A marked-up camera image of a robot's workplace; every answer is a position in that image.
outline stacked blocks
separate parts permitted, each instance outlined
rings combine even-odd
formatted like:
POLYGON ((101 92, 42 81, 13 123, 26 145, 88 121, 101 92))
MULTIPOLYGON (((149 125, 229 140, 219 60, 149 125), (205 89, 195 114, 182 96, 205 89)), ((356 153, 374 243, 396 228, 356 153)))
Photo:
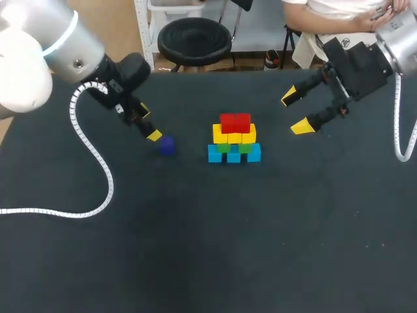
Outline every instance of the stacked blocks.
POLYGON ((220 124, 213 124, 213 143, 208 145, 209 163, 261 161, 261 146, 256 143, 250 114, 220 114, 220 124))

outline black tabletop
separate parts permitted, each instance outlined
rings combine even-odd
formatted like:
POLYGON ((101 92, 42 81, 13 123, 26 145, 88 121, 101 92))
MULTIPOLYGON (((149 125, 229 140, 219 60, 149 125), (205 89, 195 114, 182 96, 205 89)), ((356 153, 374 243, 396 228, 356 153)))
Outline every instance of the black tabletop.
MULTIPOLYGON (((137 90, 174 136, 162 157, 134 127, 81 96, 78 119, 109 164, 115 196, 92 218, 0 216, 0 312, 415 312, 417 155, 394 154, 394 82, 316 134, 289 127, 329 105, 280 98, 310 72, 153 74, 137 90), (212 124, 251 113, 259 164, 207 162, 212 124)), ((417 118, 404 83, 403 149, 417 118)), ((0 150, 0 208, 84 212, 107 183, 68 116, 74 90, 15 118, 0 150)))

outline red block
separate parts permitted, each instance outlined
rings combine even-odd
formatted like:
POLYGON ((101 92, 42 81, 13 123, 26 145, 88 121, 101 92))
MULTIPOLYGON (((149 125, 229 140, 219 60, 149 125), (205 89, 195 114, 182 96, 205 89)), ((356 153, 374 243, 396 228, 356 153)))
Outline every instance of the red block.
POLYGON ((222 124, 222 134, 236 132, 236 117, 234 114, 220 114, 220 124, 222 124))
POLYGON ((236 132, 242 134, 250 133, 250 114, 236 114, 236 132))

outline person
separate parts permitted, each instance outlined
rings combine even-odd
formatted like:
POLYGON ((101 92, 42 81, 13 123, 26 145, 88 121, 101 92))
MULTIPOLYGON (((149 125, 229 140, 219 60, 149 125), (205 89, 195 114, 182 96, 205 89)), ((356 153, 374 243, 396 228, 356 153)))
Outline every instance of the person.
POLYGON ((410 0, 282 1, 287 26, 302 32, 293 52, 293 60, 301 68, 309 68, 315 56, 328 61, 317 37, 324 44, 336 37, 345 49, 361 41, 371 45, 376 42, 375 30, 410 6, 410 0), (374 20, 381 7, 386 12, 374 20))

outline coiled cable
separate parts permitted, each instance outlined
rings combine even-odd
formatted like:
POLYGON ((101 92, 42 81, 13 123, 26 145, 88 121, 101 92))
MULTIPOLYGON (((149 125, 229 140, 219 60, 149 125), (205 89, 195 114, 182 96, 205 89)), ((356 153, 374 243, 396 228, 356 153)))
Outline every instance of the coiled cable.
POLYGON ((396 73, 395 74, 395 104, 394 104, 394 146, 395 146, 395 155, 397 156, 398 160, 402 162, 406 162, 410 160, 412 151, 414 150, 414 146, 417 140, 417 121, 414 124, 414 128, 411 133, 409 145, 405 154, 401 154, 401 147, 399 144, 399 107, 401 104, 401 76, 396 73))
POLYGON ((88 217, 92 217, 102 212, 109 205, 113 197, 113 193, 114 193, 113 176, 111 174, 111 171, 106 161, 102 158, 100 153, 96 150, 96 148, 94 148, 92 143, 84 135, 84 132, 82 131, 81 127, 78 124, 77 115, 76 115, 76 105, 77 105, 79 97, 84 91, 90 88, 95 88, 104 94, 108 93, 107 87, 97 82, 87 82, 79 86, 74 91, 74 94, 72 95, 72 98, 71 98, 70 120, 71 120, 72 126, 74 127, 74 130, 76 131, 76 134, 79 136, 79 138, 87 147, 87 149, 91 152, 93 157, 97 159, 98 163, 101 165, 107 177, 108 193, 104 202, 96 209, 86 212, 86 213, 67 213, 67 212, 54 211, 54 210, 49 210, 49 209, 38 209, 38 208, 28 207, 28 208, 19 208, 19 209, 0 209, 0 215, 17 214, 17 213, 36 213, 36 214, 45 214, 45 215, 55 215, 55 216, 64 217, 64 218, 88 218, 88 217))

